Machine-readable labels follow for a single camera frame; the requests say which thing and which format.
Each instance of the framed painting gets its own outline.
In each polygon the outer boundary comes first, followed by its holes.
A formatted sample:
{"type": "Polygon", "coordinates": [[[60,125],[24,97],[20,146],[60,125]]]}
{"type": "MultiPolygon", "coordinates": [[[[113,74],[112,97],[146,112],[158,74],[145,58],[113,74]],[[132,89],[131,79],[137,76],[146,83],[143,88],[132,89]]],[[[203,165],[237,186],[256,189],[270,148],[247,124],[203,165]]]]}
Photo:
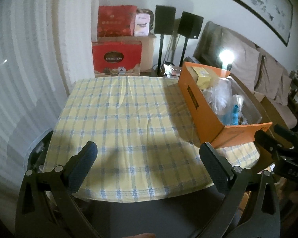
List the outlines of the framed painting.
{"type": "Polygon", "coordinates": [[[290,0],[234,0],[261,19],[288,46],[293,6],[290,0]]]}

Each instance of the red gift box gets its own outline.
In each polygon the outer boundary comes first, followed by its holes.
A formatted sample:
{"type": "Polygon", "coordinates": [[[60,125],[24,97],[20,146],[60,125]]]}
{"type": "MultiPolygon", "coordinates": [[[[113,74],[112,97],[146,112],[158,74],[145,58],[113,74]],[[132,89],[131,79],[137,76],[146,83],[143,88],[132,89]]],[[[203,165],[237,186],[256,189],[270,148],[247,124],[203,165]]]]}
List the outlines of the red gift box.
{"type": "Polygon", "coordinates": [[[93,42],[95,77],[139,76],[141,42],[93,42]]]}
{"type": "Polygon", "coordinates": [[[98,37],[133,36],[137,6],[99,6],[98,37]]]}

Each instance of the speaker stand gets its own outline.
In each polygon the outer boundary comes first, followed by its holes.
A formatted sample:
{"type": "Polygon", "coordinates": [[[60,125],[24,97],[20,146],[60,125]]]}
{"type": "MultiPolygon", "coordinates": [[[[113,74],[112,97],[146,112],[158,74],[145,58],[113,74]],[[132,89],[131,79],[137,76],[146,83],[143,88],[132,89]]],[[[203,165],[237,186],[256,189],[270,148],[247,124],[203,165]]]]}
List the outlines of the speaker stand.
{"type": "Polygon", "coordinates": [[[185,41],[184,41],[184,45],[183,45],[183,50],[182,50],[182,55],[181,55],[180,64],[179,64],[180,67],[182,67],[183,58],[184,58],[184,54],[185,54],[185,52],[186,52],[186,48],[187,48],[187,44],[188,44],[188,40],[189,40],[189,38],[186,37],[186,39],[185,39],[185,41]]]}
{"type": "Polygon", "coordinates": [[[160,76],[160,71],[161,71],[161,57],[162,57],[163,38],[164,38],[164,34],[161,34],[160,35],[160,48],[159,48],[159,57],[158,57],[158,67],[157,67],[157,75],[158,76],[160,76]]]}

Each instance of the sofa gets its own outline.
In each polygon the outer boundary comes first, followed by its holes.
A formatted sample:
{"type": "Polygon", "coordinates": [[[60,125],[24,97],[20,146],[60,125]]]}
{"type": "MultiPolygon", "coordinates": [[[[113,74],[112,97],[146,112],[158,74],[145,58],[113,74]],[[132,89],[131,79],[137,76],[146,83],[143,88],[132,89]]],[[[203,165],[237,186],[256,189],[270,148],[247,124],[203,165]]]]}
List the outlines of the sofa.
{"type": "MultiPolygon", "coordinates": [[[[222,67],[221,51],[234,54],[229,69],[259,100],[273,125],[292,129],[297,119],[288,108],[288,91],[291,79],[288,71],[269,53],[239,33],[209,21],[195,50],[193,60],[202,64],[222,67]]],[[[291,144],[280,138],[271,128],[272,135],[284,146],[291,144]]]]}

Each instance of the tablecloth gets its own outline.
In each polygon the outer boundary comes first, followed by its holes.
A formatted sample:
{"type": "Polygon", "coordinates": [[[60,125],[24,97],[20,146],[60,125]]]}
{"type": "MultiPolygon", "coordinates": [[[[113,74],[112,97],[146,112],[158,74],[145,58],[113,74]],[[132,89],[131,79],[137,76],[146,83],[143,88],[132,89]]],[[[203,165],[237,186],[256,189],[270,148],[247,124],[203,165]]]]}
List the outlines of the tablecloth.
{"type": "MultiPolygon", "coordinates": [[[[65,165],[89,140],[96,143],[98,156],[75,194],[79,198],[139,202],[213,184],[177,80],[117,76],[78,81],[53,132],[44,171],[65,165]]],[[[253,143],[217,151],[243,168],[259,158],[253,143]]]]}

